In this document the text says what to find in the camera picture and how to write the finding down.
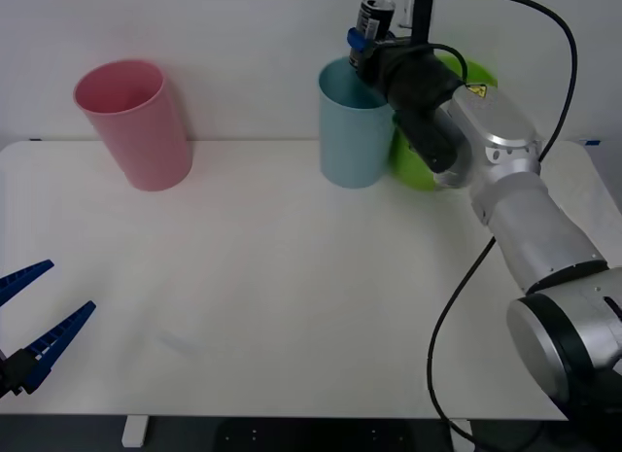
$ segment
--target black can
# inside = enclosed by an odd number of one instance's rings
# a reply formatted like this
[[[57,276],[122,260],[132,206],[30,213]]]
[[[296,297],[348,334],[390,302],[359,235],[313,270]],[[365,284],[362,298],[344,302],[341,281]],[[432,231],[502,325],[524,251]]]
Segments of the black can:
[[[357,20],[357,31],[363,34],[366,40],[379,40],[387,37],[396,4],[393,0],[362,0]],[[361,54],[354,49],[350,51],[350,64],[359,66]]]

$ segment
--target pink cup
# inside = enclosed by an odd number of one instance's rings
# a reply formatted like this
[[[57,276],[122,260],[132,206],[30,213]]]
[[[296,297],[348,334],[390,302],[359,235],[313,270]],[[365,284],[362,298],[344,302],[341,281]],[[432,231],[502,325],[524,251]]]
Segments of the pink cup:
[[[166,190],[190,172],[190,146],[154,64],[122,60],[95,68],[76,85],[74,101],[138,190]]]

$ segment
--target cable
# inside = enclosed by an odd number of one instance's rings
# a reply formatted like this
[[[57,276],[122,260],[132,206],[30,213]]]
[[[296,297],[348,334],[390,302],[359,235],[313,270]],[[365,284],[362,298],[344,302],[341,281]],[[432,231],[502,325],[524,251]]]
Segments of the cable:
[[[405,52],[402,52],[399,56],[397,56],[394,60],[392,60],[387,65],[387,67],[382,72],[383,74],[382,79],[385,81],[385,86],[387,90],[389,87],[391,87],[391,84],[393,83],[393,77],[396,75],[396,71],[399,69],[401,63],[409,55],[416,53],[416,52],[423,52],[423,51],[430,51],[430,50],[446,51],[454,55],[456,59],[458,60],[458,62],[460,63],[460,68],[461,68],[461,73],[462,73],[461,78],[465,84],[467,83],[468,65],[467,65],[467,61],[465,60],[465,58],[460,52],[458,52],[453,47],[449,47],[444,44],[426,43],[426,44],[419,44],[417,46],[407,48]]]
[[[563,19],[561,19],[557,14],[555,14],[548,8],[540,5],[539,3],[534,2],[533,0],[507,0],[507,1],[525,5],[553,19],[564,30],[564,34],[566,34],[566,37],[570,44],[570,83],[569,83],[568,93],[566,95],[566,101],[564,102],[564,108],[562,109],[562,113],[560,115],[559,121],[557,122],[557,126],[555,127],[555,130],[553,131],[553,134],[551,135],[549,142],[546,144],[546,146],[542,150],[542,153],[539,156],[539,161],[543,161],[546,155],[549,153],[549,151],[553,147],[553,144],[555,143],[555,141],[557,141],[557,138],[559,137],[562,131],[562,128],[564,126],[564,122],[566,121],[566,117],[568,116],[568,111],[570,109],[572,97],[574,96],[574,89],[576,87],[576,77],[577,77],[577,71],[578,71],[578,50],[576,48],[576,42],[574,41],[574,36],[572,35],[572,31],[570,31],[570,28],[566,24],[566,22]],[[470,267],[470,269],[466,273],[463,280],[460,282],[460,284],[458,284],[458,287],[456,288],[454,293],[451,295],[451,298],[449,298],[449,301],[447,302],[442,312],[440,313],[440,316],[438,317],[438,320],[436,321],[436,324],[434,326],[434,330],[432,331],[432,338],[430,340],[430,346],[428,348],[428,362],[426,363],[426,378],[428,381],[428,392],[430,393],[430,399],[432,400],[434,409],[436,410],[436,413],[438,414],[440,419],[443,422],[445,422],[458,435],[472,442],[473,444],[475,444],[475,446],[487,452],[505,452],[505,451],[498,448],[497,446],[494,446],[484,441],[481,441],[479,439],[476,439],[473,435],[470,435],[469,433],[461,430],[458,426],[452,423],[452,421],[447,417],[442,407],[438,403],[438,398],[436,397],[436,392],[434,390],[434,386],[432,382],[433,380],[432,359],[433,359],[433,354],[434,354],[434,347],[436,345],[436,339],[438,338],[438,333],[440,332],[440,328],[442,327],[442,324],[445,321],[445,318],[447,317],[449,310],[452,308],[452,306],[456,302],[456,299],[458,299],[458,296],[460,295],[461,291],[467,285],[468,281],[473,276],[473,274],[475,273],[479,265],[488,256],[488,254],[490,253],[490,250],[493,248],[496,241],[497,240],[495,238],[492,238],[488,242],[484,250],[479,254],[479,256],[477,257],[473,265]],[[523,444],[521,447],[514,450],[513,452],[520,452],[520,451],[525,450],[527,447],[531,446],[536,441],[541,430],[542,430],[542,426],[538,428],[538,430],[536,431],[536,434],[533,435],[525,444]]]
[[[466,83],[467,79],[468,79],[468,65],[467,65],[467,61],[465,60],[465,58],[463,57],[463,55],[458,52],[456,49],[454,49],[453,47],[449,47],[446,46],[444,44],[420,44],[418,46],[414,46],[414,47],[409,47],[408,48],[408,52],[405,52],[403,55],[401,55],[399,57],[399,62],[401,62],[401,60],[403,59],[404,56],[406,55],[410,55],[412,53],[416,53],[416,52],[421,52],[421,51],[429,51],[429,50],[436,50],[436,51],[446,51],[448,53],[451,53],[452,55],[454,55],[458,61],[460,62],[460,70],[462,73],[462,80]]]

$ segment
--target white wall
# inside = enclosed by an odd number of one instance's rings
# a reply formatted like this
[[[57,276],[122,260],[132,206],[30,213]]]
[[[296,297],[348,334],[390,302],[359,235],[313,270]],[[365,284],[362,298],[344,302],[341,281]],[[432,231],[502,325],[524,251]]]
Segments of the white wall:
[[[567,136],[620,130],[622,0],[536,0],[565,17],[580,51]],[[0,0],[0,139],[85,138],[73,106],[88,69],[123,57],[162,64],[199,138],[317,135],[316,77],[347,51],[360,0]],[[438,0],[433,39],[500,76],[543,135],[569,77],[562,32],[497,0]]]

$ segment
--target white table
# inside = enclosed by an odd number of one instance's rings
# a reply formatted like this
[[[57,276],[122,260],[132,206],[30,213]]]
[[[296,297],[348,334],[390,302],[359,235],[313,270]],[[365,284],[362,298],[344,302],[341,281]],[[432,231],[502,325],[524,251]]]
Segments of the white table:
[[[97,309],[39,390],[0,413],[435,417],[432,327],[489,233],[465,191],[391,177],[344,190],[317,152],[198,142],[188,178],[151,193],[100,142],[2,152],[0,271],[56,267],[0,310],[0,346]],[[450,417],[563,418],[512,346],[505,308],[520,296],[495,249],[438,340]]]

